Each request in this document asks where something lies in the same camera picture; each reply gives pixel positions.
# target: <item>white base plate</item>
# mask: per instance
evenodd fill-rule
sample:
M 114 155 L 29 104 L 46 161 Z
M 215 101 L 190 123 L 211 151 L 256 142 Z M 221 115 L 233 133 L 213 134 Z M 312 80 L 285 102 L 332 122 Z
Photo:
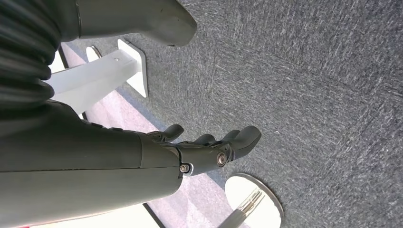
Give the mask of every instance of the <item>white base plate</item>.
M 148 97 L 147 70 L 145 67 L 146 63 L 144 52 L 136 48 L 131 43 L 121 39 L 117 41 L 117 45 L 120 50 L 123 50 L 137 61 L 137 73 L 133 77 L 129 78 L 126 82 L 144 98 Z
M 260 204 L 246 218 L 251 228 L 279 228 L 284 220 L 284 211 L 277 197 L 256 178 L 237 173 L 225 183 L 225 194 L 232 209 L 236 209 L 255 189 L 265 195 Z

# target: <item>white bracket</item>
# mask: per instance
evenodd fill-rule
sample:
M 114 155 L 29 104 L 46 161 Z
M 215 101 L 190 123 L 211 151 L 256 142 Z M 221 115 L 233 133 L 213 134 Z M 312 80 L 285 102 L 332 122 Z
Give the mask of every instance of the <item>white bracket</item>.
M 118 40 L 119 50 L 100 57 L 87 48 L 90 63 L 57 72 L 46 81 L 55 90 L 53 100 L 83 113 L 125 81 L 143 97 L 148 96 L 145 54 L 129 42 Z

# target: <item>robotic hand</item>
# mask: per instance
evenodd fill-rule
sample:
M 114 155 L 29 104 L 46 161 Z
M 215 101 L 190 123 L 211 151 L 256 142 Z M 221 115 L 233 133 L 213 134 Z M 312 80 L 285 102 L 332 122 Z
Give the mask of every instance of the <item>robotic hand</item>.
M 174 124 L 164 132 L 151 132 L 146 135 L 162 147 L 179 154 L 180 171 L 185 176 L 218 169 L 228 162 L 247 155 L 261 137 L 256 127 L 249 126 L 242 131 L 233 130 L 219 141 L 211 134 L 204 134 L 194 142 L 169 143 L 182 133 L 183 128 Z
M 107 129 L 52 100 L 0 113 L 0 227 L 91 216 L 173 194 L 183 175 L 223 167 L 260 139 L 253 126 L 217 141 L 171 143 L 183 132 Z

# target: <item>round white base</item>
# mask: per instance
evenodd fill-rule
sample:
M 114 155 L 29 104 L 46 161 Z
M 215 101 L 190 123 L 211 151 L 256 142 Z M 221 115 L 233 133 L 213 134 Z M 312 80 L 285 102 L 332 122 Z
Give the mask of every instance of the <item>round white base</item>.
M 265 197 L 245 223 L 251 228 L 279 228 L 284 220 L 284 211 L 268 187 L 244 173 L 231 176 L 225 183 L 225 194 L 232 209 L 236 209 L 255 189 L 259 189 Z

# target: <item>metal screw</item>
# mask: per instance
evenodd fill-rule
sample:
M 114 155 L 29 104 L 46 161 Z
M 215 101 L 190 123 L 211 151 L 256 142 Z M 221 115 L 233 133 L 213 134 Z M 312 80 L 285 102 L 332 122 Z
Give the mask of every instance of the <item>metal screw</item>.
M 190 170 L 190 166 L 188 164 L 182 164 L 179 169 L 181 170 L 181 172 L 187 173 Z
M 221 152 L 217 155 L 217 165 L 219 167 L 223 167 L 225 163 L 227 162 L 227 156 Z

